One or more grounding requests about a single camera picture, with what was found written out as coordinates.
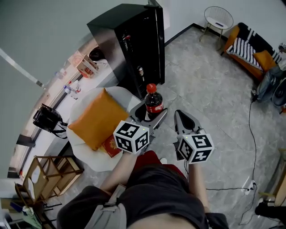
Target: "black t-shirt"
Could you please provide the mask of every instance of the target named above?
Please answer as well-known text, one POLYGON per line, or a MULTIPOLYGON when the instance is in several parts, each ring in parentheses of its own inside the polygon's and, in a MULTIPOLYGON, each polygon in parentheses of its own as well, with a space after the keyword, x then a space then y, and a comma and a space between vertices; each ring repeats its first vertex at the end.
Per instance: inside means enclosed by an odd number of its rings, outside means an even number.
MULTIPOLYGON (((110 196, 88 186, 58 213, 58 229, 84 229, 95 208, 110 196)), ((201 201, 189 193, 187 180, 163 165, 147 165, 132 172, 126 190, 118 198, 126 209, 127 227, 153 215, 168 213, 183 216, 198 229, 228 229, 220 213, 204 213, 201 201)))

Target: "forearm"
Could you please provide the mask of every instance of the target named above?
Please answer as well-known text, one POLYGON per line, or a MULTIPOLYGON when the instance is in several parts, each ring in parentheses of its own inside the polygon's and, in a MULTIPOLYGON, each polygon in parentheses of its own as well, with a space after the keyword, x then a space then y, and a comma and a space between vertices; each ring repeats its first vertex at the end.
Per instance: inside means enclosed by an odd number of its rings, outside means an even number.
POLYGON ((189 190, 202 202, 205 212, 210 212, 202 168, 199 164, 189 165, 189 190))
POLYGON ((136 155, 124 152, 111 174, 102 183, 100 189, 113 193, 118 184, 126 185, 136 163, 136 159, 136 155))

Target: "orange throw pillow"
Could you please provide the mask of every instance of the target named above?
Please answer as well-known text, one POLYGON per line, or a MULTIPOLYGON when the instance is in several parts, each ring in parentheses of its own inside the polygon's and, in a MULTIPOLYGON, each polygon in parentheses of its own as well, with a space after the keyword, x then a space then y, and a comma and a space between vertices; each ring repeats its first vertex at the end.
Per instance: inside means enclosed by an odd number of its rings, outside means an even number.
POLYGON ((73 130, 90 148, 97 150, 113 134, 120 121, 127 117, 128 113, 104 88, 84 113, 68 128, 73 130))
POLYGON ((264 72, 269 71, 269 69, 276 65, 275 61, 267 50, 254 53, 253 56, 260 64, 264 72))

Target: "white power socket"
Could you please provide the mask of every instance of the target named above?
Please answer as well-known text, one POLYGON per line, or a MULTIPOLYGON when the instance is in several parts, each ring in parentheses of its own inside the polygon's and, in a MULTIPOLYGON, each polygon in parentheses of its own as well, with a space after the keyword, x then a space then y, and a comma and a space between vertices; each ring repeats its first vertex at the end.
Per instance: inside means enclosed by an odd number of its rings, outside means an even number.
POLYGON ((248 190, 242 189, 241 191, 244 192, 245 195, 248 195, 252 190, 254 190, 254 185, 253 185, 254 183, 255 183, 254 180, 252 180, 249 176, 242 186, 243 188, 248 188, 248 190))

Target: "black refrigerator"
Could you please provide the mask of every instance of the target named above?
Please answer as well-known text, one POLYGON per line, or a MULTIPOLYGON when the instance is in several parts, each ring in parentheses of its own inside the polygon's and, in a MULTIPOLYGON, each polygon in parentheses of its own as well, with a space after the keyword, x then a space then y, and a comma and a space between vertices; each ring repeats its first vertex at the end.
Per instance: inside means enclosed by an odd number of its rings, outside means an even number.
POLYGON ((121 4, 87 24, 124 87, 143 99, 149 83, 165 82, 163 9, 121 4))

